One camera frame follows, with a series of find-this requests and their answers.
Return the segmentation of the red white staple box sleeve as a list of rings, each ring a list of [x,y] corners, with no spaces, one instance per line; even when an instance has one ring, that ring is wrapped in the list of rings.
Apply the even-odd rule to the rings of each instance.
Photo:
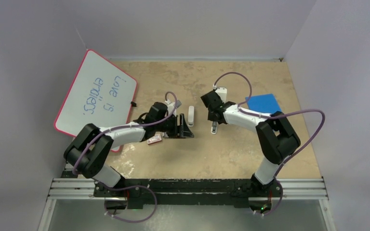
[[[156,134],[147,140],[147,144],[152,145],[152,144],[155,144],[161,141],[162,141],[162,136],[160,134]]]

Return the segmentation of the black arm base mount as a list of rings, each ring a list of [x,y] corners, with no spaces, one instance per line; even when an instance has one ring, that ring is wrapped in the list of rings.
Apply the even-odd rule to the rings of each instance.
[[[255,191],[251,179],[125,179],[123,188],[96,182],[94,197],[128,200],[129,209],[144,205],[229,205],[268,209],[271,199],[282,195],[276,180],[266,190]]]

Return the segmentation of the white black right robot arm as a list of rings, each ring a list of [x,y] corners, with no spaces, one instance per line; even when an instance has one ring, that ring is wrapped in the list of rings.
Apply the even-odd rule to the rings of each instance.
[[[208,109],[208,120],[217,124],[230,124],[254,131],[264,155],[258,169],[252,175],[251,189],[255,195],[262,196],[270,190],[277,170],[284,160],[301,146],[300,138],[289,120],[277,111],[274,114],[253,116],[254,111],[243,113],[234,102],[224,102],[216,90],[201,96]]]

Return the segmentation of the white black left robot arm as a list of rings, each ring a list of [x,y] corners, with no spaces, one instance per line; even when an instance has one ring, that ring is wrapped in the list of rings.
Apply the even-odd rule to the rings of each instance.
[[[158,132],[169,139],[193,138],[184,114],[176,115],[175,109],[175,103],[155,102],[147,113],[125,125],[100,128],[86,124],[66,148],[64,159],[75,174],[103,183],[111,196],[118,197],[124,192],[125,178],[106,164],[109,152],[125,144],[147,141]]]

